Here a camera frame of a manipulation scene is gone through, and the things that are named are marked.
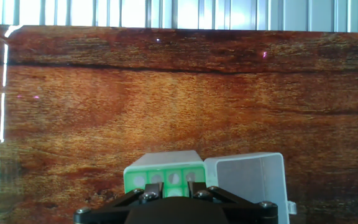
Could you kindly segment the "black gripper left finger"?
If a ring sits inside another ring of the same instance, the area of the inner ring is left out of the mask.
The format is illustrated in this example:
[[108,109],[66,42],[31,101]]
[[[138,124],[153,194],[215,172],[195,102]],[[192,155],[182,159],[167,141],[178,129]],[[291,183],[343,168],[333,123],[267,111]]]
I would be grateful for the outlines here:
[[163,182],[146,184],[145,189],[136,188],[123,196],[92,210],[83,207],[73,214],[73,223],[124,223],[129,212],[137,205],[163,199]]

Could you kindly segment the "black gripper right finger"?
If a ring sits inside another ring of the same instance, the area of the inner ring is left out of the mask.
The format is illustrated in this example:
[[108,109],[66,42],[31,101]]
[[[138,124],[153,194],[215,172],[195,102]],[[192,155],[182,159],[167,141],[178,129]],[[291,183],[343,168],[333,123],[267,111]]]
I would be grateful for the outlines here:
[[217,205],[229,222],[278,224],[278,205],[270,201],[252,203],[205,182],[188,182],[189,198]]

